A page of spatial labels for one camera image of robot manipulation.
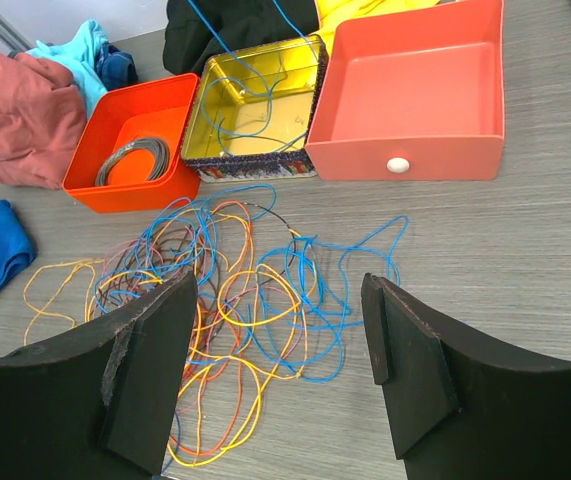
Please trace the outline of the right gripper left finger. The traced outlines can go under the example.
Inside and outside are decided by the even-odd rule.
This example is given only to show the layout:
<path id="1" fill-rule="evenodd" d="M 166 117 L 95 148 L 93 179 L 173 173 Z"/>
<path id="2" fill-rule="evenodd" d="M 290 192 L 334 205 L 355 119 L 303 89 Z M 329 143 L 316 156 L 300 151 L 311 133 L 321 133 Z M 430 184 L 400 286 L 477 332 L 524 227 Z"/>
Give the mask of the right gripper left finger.
<path id="1" fill-rule="evenodd" d="M 197 303 L 192 274 L 0 357 L 0 479 L 156 479 Z"/>

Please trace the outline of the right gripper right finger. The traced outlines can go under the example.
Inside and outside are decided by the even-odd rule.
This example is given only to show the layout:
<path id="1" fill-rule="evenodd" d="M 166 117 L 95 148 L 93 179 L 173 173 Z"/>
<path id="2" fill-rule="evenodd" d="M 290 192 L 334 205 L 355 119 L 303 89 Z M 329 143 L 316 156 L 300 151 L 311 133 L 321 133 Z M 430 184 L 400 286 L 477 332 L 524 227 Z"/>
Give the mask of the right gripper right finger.
<path id="1" fill-rule="evenodd" d="M 386 278 L 361 288 L 373 378 L 411 479 L 571 479 L 571 361 L 509 344 Z"/>

